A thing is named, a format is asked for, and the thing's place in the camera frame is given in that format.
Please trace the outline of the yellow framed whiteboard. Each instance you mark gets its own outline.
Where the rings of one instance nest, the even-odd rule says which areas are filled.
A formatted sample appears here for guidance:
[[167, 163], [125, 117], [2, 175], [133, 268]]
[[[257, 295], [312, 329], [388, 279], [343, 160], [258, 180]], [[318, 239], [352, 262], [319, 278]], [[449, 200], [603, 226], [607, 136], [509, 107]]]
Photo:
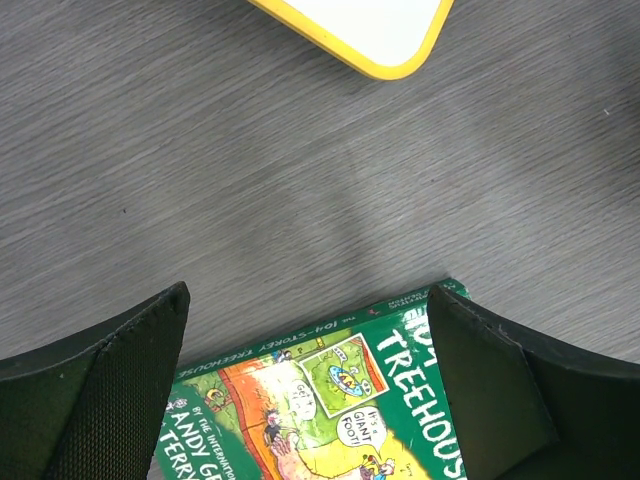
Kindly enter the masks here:
[[253, 0], [252, 5], [376, 80], [416, 72], [430, 55], [453, 0]]

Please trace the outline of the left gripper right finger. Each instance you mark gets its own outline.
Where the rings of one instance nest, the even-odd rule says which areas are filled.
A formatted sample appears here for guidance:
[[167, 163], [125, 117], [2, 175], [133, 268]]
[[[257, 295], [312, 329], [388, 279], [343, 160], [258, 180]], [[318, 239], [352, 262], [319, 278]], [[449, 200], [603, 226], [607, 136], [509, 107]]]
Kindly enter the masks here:
[[431, 289], [427, 310], [468, 478], [638, 478], [637, 364], [441, 287]]

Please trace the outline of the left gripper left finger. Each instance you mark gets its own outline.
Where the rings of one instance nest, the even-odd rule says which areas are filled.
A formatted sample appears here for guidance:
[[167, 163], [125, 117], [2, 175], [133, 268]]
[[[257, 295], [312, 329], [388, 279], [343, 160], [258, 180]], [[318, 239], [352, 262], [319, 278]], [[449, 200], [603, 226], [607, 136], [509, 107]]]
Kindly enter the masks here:
[[4, 479], [144, 479], [190, 293], [177, 282], [90, 328], [1, 362]]

